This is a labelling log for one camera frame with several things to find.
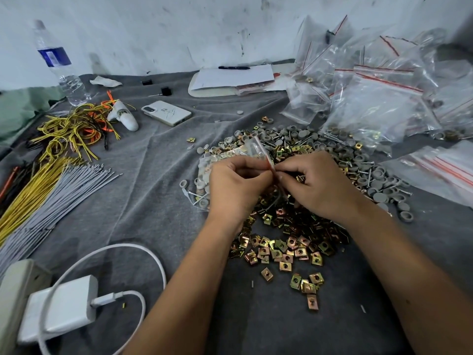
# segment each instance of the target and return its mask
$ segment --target black pen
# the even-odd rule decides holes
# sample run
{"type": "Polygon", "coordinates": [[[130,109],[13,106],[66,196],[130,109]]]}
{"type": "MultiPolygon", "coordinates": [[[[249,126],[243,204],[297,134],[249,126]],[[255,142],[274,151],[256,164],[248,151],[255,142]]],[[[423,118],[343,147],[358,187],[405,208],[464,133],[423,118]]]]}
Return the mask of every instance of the black pen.
{"type": "Polygon", "coordinates": [[[220,66],[219,70],[249,70],[250,67],[225,67],[225,66],[220,66]]]}

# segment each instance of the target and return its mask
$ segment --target water bottle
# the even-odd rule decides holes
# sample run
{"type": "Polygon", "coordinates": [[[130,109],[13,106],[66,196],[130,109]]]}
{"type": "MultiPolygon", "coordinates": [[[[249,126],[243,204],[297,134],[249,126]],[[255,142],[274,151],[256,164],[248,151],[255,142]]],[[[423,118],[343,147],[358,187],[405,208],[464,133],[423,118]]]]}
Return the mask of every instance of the water bottle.
{"type": "Polygon", "coordinates": [[[70,104],[79,106],[87,103],[91,98],[90,94],[87,93],[80,78],[76,76],[74,67],[64,48],[60,46],[59,40],[49,33],[41,20],[34,21],[33,32],[36,49],[58,78],[59,86],[70,104]]]}

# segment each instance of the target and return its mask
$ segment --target stack of plastic bags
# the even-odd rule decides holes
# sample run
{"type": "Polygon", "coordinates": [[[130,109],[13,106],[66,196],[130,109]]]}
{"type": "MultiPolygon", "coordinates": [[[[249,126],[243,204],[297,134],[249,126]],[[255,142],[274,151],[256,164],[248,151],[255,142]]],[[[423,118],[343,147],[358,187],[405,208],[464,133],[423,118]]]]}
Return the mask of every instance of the stack of plastic bags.
{"type": "Polygon", "coordinates": [[[300,124],[328,115],[325,130],[344,128],[370,149],[424,132],[473,135],[473,68],[466,61],[438,62],[445,30],[413,40],[386,30],[357,31],[345,17],[328,31],[306,17],[282,113],[300,124]]]}
{"type": "Polygon", "coordinates": [[[380,165],[411,185],[473,207],[473,143],[460,141],[450,149],[424,147],[380,165]]]}

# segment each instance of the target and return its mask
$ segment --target white phone case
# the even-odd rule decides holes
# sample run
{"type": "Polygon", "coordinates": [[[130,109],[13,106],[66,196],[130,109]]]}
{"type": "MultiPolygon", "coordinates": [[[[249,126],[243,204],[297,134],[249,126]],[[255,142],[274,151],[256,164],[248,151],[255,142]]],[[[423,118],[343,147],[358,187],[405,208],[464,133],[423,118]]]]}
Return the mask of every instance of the white phone case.
{"type": "Polygon", "coordinates": [[[141,110],[148,116],[174,127],[192,116],[192,112],[173,106],[163,101],[156,101],[144,106],[141,110]]]}

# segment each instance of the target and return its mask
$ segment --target human hand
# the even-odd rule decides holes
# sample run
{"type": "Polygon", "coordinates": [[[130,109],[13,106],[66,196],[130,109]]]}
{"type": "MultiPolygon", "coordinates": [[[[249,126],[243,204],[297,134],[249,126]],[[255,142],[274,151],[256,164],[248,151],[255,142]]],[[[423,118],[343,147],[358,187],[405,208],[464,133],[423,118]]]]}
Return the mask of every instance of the human hand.
{"type": "Polygon", "coordinates": [[[300,204],[343,226],[350,224],[358,217],[360,209],[370,203],[327,152],[293,156],[275,168],[281,184],[300,204]],[[285,172],[305,174],[305,183],[299,183],[285,172]]]}
{"type": "Polygon", "coordinates": [[[209,219],[239,229],[252,212],[260,194],[273,182],[268,163],[249,156],[235,156],[212,165],[209,219]]]}

